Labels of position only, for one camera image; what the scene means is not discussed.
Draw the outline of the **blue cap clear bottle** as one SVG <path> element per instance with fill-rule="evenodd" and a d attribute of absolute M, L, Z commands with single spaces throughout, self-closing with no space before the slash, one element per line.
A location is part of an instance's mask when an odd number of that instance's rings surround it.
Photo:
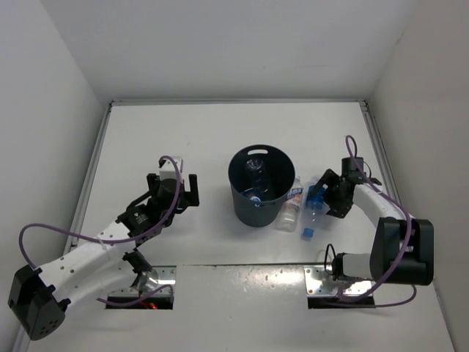
<path fill-rule="evenodd" d="M 318 228 L 318 223 L 325 214 L 325 203 L 323 200 L 323 193 L 325 191 L 322 186 L 316 194 L 313 194 L 314 187 L 320 181 L 320 176 L 314 176 L 306 193 L 306 201 L 303 207 L 303 232 L 301 238 L 305 241 L 310 241 Z"/>

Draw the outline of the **metal mounting plate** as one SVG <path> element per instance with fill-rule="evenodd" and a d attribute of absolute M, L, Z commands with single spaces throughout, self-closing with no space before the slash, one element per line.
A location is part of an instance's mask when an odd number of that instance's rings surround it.
<path fill-rule="evenodd" d="M 362 279 L 334 281 L 321 265 L 307 265 L 303 267 L 303 271 L 308 298 L 355 297 L 365 293 L 374 284 Z"/>
<path fill-rule="evenodd" d="M 143 274 L 130 287 L 120 288 L 108 294 L 111 298 L 129 298 L 137 299 L 139 296 L 148 294 L 156 290 L 160 286 L 169 285 L 160 289 L 152 296 L 155 298 L 165 298 L 171 296 L 171 290 L 174 289 L 176 283 L 176 266 L 153 266 L 150 274 Z"/>

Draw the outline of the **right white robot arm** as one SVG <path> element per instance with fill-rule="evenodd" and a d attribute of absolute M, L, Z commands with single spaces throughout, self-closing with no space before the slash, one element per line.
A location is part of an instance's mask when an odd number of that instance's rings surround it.
<path fill-rule="evenodd" d="M 384 284 L 427 286 L 434 277 L 434 227 L 402 210 L 375 177 L 360 173 L 361 157 L 343 158 L 341 173 L 327 169 L 313 181 L 307 203 L 326 205 L 327 215 L 343 219 L 360 208 L 376 232 L 370 253 L 338 253 L 326 272 L 335 280 L 367 279 Z"/>

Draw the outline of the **aluminium frame rail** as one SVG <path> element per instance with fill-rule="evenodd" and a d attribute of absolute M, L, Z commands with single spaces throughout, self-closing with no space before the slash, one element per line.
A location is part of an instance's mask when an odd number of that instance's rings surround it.
<path fill-rule="evenodd" d="M 81 232 L 81 229 L 83 227 L 86 209 L 89 203 L 89 197 L 91 194 L 92 185 L 93 185 L 96 170 L 97 170 L 97 165 L 99 163 L 100 153 L 102 150 L 103 140 L 106 134 L 108 119 L 112 110 L 112 106 L 113 106 L 113 101 L 111 101 L 107 105 L 104 111 L 103 117 L 101 119 L 100 128 L 97 133 L 97 138 L 95 140 L 95 144 L 92 150 L 92 155 L 91 155 L 91 158 L 90 158 L 87 170 L 86 170 L 86 175 L 85 175 L 84 182 L 82 185 L 81 193 L 78 198 L 78 204 L 75 208 L 73 221 L 70 225 L 70 231 L 72 232 Z M 29 343 L 30 343 L 30 338 L 28 337 L 25 329 L 22 326 L 20 326 L 18 328 L 18 333 L 15 338 L 14 345 L 11 348 L 11 351 L 13 352 L 28 351 Z"/>
<path fill-rule="evenodd" d="M 363 118 L 366 123 L 366 128 L 368 130 L 368 133 L 372 142 L 374 153 L 377 156 L 377 162 L 380 168 L 381 175 L 383 176 L 383 183 L 385 185 L 386 191 L 395 200 L 401 202 L 402 200 L 399 194 L 399 190 L 395 183 L 391 165 L 388 159 L 388 154 L 385 150 L 385 145 L 383 143 L 383 139 L 381 136 L 380 129 L 378 128 L 376 118 L 373 116 L 371 109 L 369 107 L 369 104 L 365 99 L 360 99 L 358 102 L 361 107 Z M 451 330 L 448 327 L 446 312 L 443 307 L 443 302 L 441 300 L 440 290 L 437 285 L 437 281 L 434 280 L 432 283 L 432 286 L 435 291 L 435 295 L 437 297 L 437 302 L 440 307 L 440 311 L 442 312 L 443 319 L 445 321 L 445 327 L 448 332 L 449 339 L 451 341 L 451 347 L 453 351 L 456 351 L 457 349 L 455 348 L 455 345 L 454 345 L 454 339 L 451 335 Z"/>

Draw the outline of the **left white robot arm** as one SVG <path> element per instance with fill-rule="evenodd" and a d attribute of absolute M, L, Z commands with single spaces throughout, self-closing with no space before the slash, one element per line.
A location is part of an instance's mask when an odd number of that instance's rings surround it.
<path fill-rule="evenodd" d="M 152 271 L 138 247 L 169 227 L 177 214 L 199 206 L 198 180 L 147 175 L 149 190 L 95 237 L 60 258 L 19 268 L 8 306 L 28 337 L 38 341 L 59 328 L 79 304 L 130 287 Z"/>

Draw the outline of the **clear bottle white cap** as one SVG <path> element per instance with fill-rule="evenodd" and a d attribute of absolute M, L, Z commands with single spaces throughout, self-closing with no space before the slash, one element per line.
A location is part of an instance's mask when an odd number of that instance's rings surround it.
<path fill-rule="evenodd" d="M 273 199 L 273 186 L 265 162 L 262 158 L 252 157 L 245 163 L 245 172 L 252 189 L 263 199 Z"/>

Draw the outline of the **left aluminium frame rail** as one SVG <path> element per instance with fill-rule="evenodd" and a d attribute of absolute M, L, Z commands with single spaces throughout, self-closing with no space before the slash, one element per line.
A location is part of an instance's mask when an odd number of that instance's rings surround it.
<path fill-rule="evenodd" d="M 73 221 L 70 225 L 70 231 L 72 232 L 81 232 L 81 229 L 83 227 L 86 209 L 89 203 L 89 197 L 91 194 L 92 185 L 93 185 L 96 170 L 97 170 L 97 165 L 99 163 L 100 153 L 102 150 L 103 140 L 106 134 L 108 119 L 112 110 L 112 106 L 113 106 L 113 101 L 111 101 L 107 105 L 104 111 L 103 117 L 101 119 L 100 128 L 97 133 L 97 138 L 95 140 L 95 144 L 92 150 L 92 155 L 91 155 L 91 158 L 90 158 L 87 170 L 86 170 L 86 175 L 85 175 L 84 182 L 82 185 L 81 193 L 78 198 L 78 204 L 75 208 Z M 14 345 L 11 348 L 11 351 L 13 352 L 28 351 L 29 343 L 30 343 L 30 338 L 28 337 L 25 329 L 22 326 L 20 326 L 18 328 L 18 333 L 15 338 Z"/>

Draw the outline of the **blue label Pocari bottle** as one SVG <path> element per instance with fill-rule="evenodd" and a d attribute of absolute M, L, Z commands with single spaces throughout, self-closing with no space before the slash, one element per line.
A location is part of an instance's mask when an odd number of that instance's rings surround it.
<path fill-rule="evenodd" d="M 271 189 L 263 187 L 248 188 L 242 192 L 242 195 L 252 201 L 257 208 L 263 202 L 269 202 L 275 198 L 275 193 Z"/>

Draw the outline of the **dark grey plastic bin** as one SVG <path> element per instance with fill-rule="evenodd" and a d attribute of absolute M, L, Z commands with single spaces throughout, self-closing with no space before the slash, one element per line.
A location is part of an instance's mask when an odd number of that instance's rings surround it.
<path fill-rule="evenodd" d="M 245 172 L 245 163 L 252 157 L 264 160 L 275 193 L 273 200 L 263 202 L 259 208 L 242 195 L 243 191 L 251 188 Z M 295 167 L 289 156 L 280 149 L 266 144 L 255 144 L 243 148 L 232 157 L 228 178 L 234 211 L 239 220 L 250 227 L 265 227 L 276 219 L 287 198 L 287 193 L 295 181 Z"/>

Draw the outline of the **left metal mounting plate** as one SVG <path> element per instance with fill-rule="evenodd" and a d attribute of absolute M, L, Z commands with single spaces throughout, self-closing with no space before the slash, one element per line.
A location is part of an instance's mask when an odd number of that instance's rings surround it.
<path fill-rule="evenodd" d="M 165 298 L 171 296 L 171 290 L 174 289 L 176 283 L 176 266 L 153 266 L 150 274 L 143 274 L 130 287 L 120 288 L 108 294 L 111 298 L 129 298 L 137 299 L 139 296 L 148 294 L 156 290 L 160 286 L 169 285 L 160 289 L 152 296 L 155 298 Z"/>

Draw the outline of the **orange label clear bottle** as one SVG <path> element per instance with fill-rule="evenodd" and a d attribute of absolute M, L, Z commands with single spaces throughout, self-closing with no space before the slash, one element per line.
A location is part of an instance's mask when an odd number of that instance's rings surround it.
<path fill-rule="evenodd" d="M 303 190 L 301 178 L 297 176 L 278 214 L 276 221 L 278 230 L 284 232 L 295 231 L 303 201 Z"/>

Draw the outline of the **right aluminium frame rail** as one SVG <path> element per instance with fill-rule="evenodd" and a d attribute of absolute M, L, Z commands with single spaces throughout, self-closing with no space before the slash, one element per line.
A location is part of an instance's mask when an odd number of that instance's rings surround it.
<path fill-rule="evenodd" d="M 383 139 L 381 136 L 380 129 L 378 128 L 376 118 L 373 116 L 371 109 L 369 107 L 369 104 L 365 99 L 360 99 L 358 102 L 361 107 L 363 118 L 366 123 L 366 128 L 368 130 L 368 133 L 372 142 L 374 153 L 377 156 L 377 162 L 380 168 L 381 175 L 383 176 L 383 183 L 385 185 L 386 191 L 395 200 L 401 202 L 402 200 L 399 194 L 399 190 L 395 183 L 391 165 L 388 159 L 388 154 L 385 150 L 385 145 L 383 143 Z M 445 327 L 448 332 L 449 339 L 451 341 L 451 347 L 453 351 L 456 351 L 457 349 L 455 348 L 455 345 L 454 345 L 454 339 L 451 335 L 451 330 L 448 327 L 446 312 L 443 307 L 443 302 L 441 300 L 440 290 L 437 285 L 437 281 L 434 280 L 432 283 L 432 286 L 435 291 L 435 295 L 437 297 L 437 302 L 440 307 L 440 311 L 442 312 L 443 319 L 445 321 Z"/>

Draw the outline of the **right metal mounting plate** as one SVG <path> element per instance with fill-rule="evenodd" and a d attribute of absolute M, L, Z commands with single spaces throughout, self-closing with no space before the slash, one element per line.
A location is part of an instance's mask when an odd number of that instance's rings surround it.
<path fill-rule="evenodd" d="M 303 271 L 308 298 L 355 297 L 365 293 L 374 284 L 362 279 L 334 281 L 321 265 L 307 265 L 303 267 Z"/>

